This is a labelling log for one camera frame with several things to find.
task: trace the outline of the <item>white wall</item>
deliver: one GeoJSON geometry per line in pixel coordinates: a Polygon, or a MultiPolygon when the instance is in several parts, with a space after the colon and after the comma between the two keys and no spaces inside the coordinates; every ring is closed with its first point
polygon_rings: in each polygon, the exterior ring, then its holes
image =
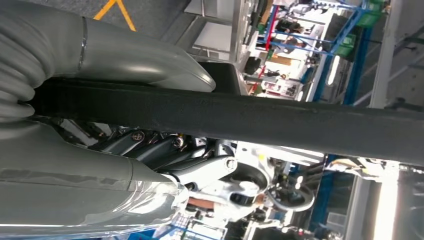
{"type": "MultiPolygon", "coordinates": [[[[201,0],[191,0],[184,12],[202,15],[201,0]]],[[[233,20],[234,0],[204,0],[204,14],[208,17],[233,20]]]]}
{"type": "Polygon", "coordinates": [[[194,44],[230,51],[231,28],[231,26],[208,22],[194,44]]]}

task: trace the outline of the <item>metal pipe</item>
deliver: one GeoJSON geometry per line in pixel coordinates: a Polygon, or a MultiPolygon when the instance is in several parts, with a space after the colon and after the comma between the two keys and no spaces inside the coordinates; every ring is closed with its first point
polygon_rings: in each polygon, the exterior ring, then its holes
{"type": "Polygon", "coordinates": [[[319,38],[313,38],[313,37],[308,37],[306,35],[300,35],[300,34],[294,34],[294,33],[288,33],[288,32],[283,32],[283,31],[275,31],[276,34],[282,34],[282,35],[287,35],[287,36],[291,36],[291,37],[295,37],[297,39],[306,39],[306,40],[315,40],[318,42],[324,42],[324,43],[332,43],[332,41],[328,41],[328,40],[321,40],[319,38]]]}
{"type": "Polygon", "coordinates": [[[225,53],[225,54],[229,54],[230,53],[230,51],[227,51],[227,50],[221,50],[221,49],[218,49],[218,48],[215,48],[215,47],[201,46],[201,45],[197,45],[197,44],[194,44],[193,45],[193,48],[194,49],[197,48],[197,49],[201,49],[201,50],[205,50],[205,51],[210,50],[210,51],[219,52],[219,53],[225,53]]]}
{"type": "Polygon", "coordinates": [[[193,54],[190,53],[190,56],[192,56],[194,59],[196,59],[197,61],[204,60],[206,62],[217,62],[217,63],[226,63],[226,64],[230,64],[231,62],[228,60],[223,60],[223,59],[218,59],[218,58],[211,58],[208,56],[201,56],[201,55],[197,55],[197,54],[193,54]]]}
{"type": "Polygon", "coordinates": [[[201,2],[201,16],[205,16],[205,0],[200,0],[201,2]]]}
{"type": "MultiPolygon", "coordinates": [[[[265,41],[265,40],[258,40],[257,42],[262,43],[262,44],[267,43],[267,41],[265,41]]],[[[290,45],[290,44],[285,44],[285,43],[279,43],[279,42],[274,42],[274,41],[270,41],[269,44],[273,45],[273,46],[285,47],[285,48],[288,48],[288,49],[299,49],[299,50],[303,50],[303,51],[314,52],[314,53],[317,53],[317,54],[332,55],[332,53],[329,53],[329,52],[326,52],[326,51],[321,51],[321,50],[316,50],[316,49],[308,49],[308,48],[305,48],[305,47],[300,47],[300,46],[290,45]]]]}
{"type": "Polygon", "coordinates": [[[231,26],[231,42],[229,45],[229,61],[231,63],[236,63],[238,60],[239,54],[239,36],[240,36],[240,26],[242,24],[242,10],[244,9],[245,1],[244,0],[234,0],[234,13],[232,15],[232,26],[231,26]]]}

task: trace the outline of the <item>person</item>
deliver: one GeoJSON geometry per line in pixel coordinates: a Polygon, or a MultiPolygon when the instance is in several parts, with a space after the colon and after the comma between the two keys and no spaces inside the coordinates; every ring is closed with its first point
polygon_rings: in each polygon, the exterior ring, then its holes
{"type": "MultiPolygon", "coordinates": [[[[190,192],[190,198],[188,199],[189,206],[195,206],[207,211],[213,211],[213,215],[216,218],[227,219],[230,222],[236,222],[250,213],[252,213],[256,208],[264,204],[265,194],[259,193],[256,195],[252,205],[244,206],[233,203],[231,201],[225,200],[218,196],[213,196],[211,193],[222,189],[222,186],[219,184],[221,181],[218,181],[216,184],[211,184],[207,186],[208,189],[203,189],[204,192],[190,192]]],[[[259,189],[257,185],[251,184],[251,182],[242,182],[249,183],[243,184],[244,186],[252,186],[250,189],[252,192],[257,192],[259,189]]]]}
{"type": "MultiPolygon", "coordinates": [[[[265,41],[266,39],[265,39],[263,36],[260,36],[260,37],[258,37],[258,40],[259,40],[259,41],[265,41]]],[[[283,41],[282,41],[281,39],[278,39],[278,38],[275,38],[275,37],[271,37],[270,42],[273,42],[273,43],[277,43],[277,44],[279,44],[279,43],[282,43],[283,41]]],[[[267,44],[266,44],[266,43],[257,43],[257,44],[256,44],[256,47],[257,47],[257,48],[266,48],[266,46],[267,46],[267,44]]],[[[278,47],[278,46],[275,46],[275,45],[269,45],[269,47],[271,47],[271,48],[276,48],[276,47],[278,47]]]]}
{"type": "Polygon", "coordinates": [[[267,77],[270,77],[270,78],[280,76],[280,72],[278,70],[277,71],[271,71],[271,70],[268,69],[268,71],[265,74],[266,74],[267,77]]]}
{"type": "MultiPolygon", "coordinates": [[[[277,44],[281,43],[281,44],[293,45],[293,46],[300,47],[300,48],[305,48],[308,45],[304,41],[299,42],[295,37],[292,37],[292,36],[287,37],[287,39],[284,40],[284,41],[281,40],[281,39],[277,39],[275,37],[271,37],[270,42],[277,43],[277,44]]],[[[267,45],[266,43],[257,43],[256,47],[257,48],[265,48],[266,45],[267,45]]],[[[295,48],[292,48],[292,47],[289,47],[289,46],[283,47],[283,46],[278,46],[278,45],[270,45],[270,47],[275,49],[275,51],[273,53],[274,55],[277,55],[277,54],[280,54],[280,53],[290,54],[295,50],[295,48]]]]}
{"type": "Polygon", "coordinates": [[[190,197],[188,204],[198,208],[213,210],[215,218],[227,219],[230,222],[237,222],[238,220],[251,214],[257,207],[264,203],[265,194],[261,193],[256,196],[254,203],[250,206],[242,206],[234,203],[223,203],[218,201],[200,199],[190,197]]]}
{"type": "Polygon", "coordinates": [[[282,19],[278,21],[275,30],[278,32],[301,34],[304,28],[297,21],[282,19]]]}

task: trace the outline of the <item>machinery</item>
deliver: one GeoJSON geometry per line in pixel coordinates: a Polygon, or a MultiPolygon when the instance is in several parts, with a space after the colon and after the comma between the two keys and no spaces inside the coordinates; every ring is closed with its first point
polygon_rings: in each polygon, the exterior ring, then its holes
{"type": "MultiPolygon", "coordinates": [[[[231,141],[227,140],[218,142],[229,148],[235,146],[234,142],[229,144],[231,141]]],[[[233,148],[231,151],[243,150],[247,151],[245,148],[233,148]]],[[[255,149],[251,150],[252,156],[257,155],[255,149]]],[[[267,157],[259,157],[258,159],[249,161],[239,155],[237,168],[234,172],[199,189],[198,192],[193,194],[193,197],[232,205],[231,209],[254,206],[256,197],[260,194],[266,195],[264,206],[276,211],[301,212],[314,204],[314,193],[302,183],[302,179],[294,179],[283,173],[283,161],[267,157]]],[[[262,210],[257,209],[246,219],[263,223],[267,219],[262,213],[262,210]]]]}
{"type": "Polygon", "coordinates": [[[99,237],[168,223],[186,206],[183,185],[209,183],[191,173],[214,164],[222,170],[214,178],[236,170],[231,155],[196,146],[196,136],[422,163],[420,114],[240,96],[246,89],[231,64],[199,64],[175,46],[54,8],[0,1],[0,49],[0,239],[99,237]],[[55,117],[130,128],[87,147],[64,141],[55,117]],[[246,131],[258,123],[260,131],[246,131]],[[328,126],[325,141],[311,133],[328,126]],[[372,137],[352,137],[352,147],[337,132],[372,137]],[[139,145],[145,140],[156,144],[139,145]],[[398,147],[403,141],[411,144],[398,147]],[[149,161],[162,144],[159,157],[172,157],[149,161]]]}

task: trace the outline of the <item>blue shelving rack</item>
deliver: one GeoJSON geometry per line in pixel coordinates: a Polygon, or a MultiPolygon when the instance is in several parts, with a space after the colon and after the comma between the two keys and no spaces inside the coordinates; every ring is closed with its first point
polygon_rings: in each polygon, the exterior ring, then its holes
{"type": "Polygon", "coordinates": [[[273,46],[284,47],[284,48],[300,49],[300,50],[307,51],[307,52],[314,52],[316,54],[333,56],[335,54],[335,52],[337,51],[337,49],[340,47],[340,45],[343,43],[343,41],[347,37],[347,35],[352,31],[352,29],[356,26],[356,24],[362,18],[362,16],[364,14],[370,12],[370,10],[367,9],[369,0],[362,0],[361,4],[359,6],[346,4],[346,2],[343,1],[343,0],[338,0],[338,1],[339,1],[339,3],[325,3],[325,2],[322,2],[322,1],[316,2],[316,4],[321,5],[321,6],[329,6],[330,8],[344,9],[344,10],[347,10],[347,11],[352,11],[352,14],[347,19],[343,28],[341,29],[341,31],[338,33],[338,35],[336,36],[336,38],[334,40],[332,40],[332,41],[321,40],[321,39],[309,37],[309,36],[303,35],[303,34],[293,34],[293,33],[281,32],[281,31],[274,31],[273,32],[272,31],[273,22],[275,21],[275,16],[276,16],[277,11],[278,11],[278,5],[274,5],[273,9],[272,9],[272,14],[271,14],[271,17],[270,17],[271,20],[268,21],[268,24],[266,26],[265,38],[264,38],[264,40],[258,40],[257,42],[261,43],[261,44],[266,44],[268,42],[268,38],[269,38],[270,34],[272,34],[272,33],[282,34],[282,35],[295,37],[296,39],[301,40],[301,41],[303,41],[303,40],[314,40],[316,42],[328,43],[328,44],[330,44],[331,48],[330,48],[330,50],[325,51],[325,50],[322,50],[322,49],[318,49],[314,45],[311,45],[309,43],[307,43],[307,44],[311,48],[306,48],[306,47],[303,48],[303,47],[299,47],[299,46],[293,46],[293,45],[290,45],[290,44],[284,44],[284,43],[273,42],[273,41],[269,42],[268,44],[273,45],[273,46]]]}

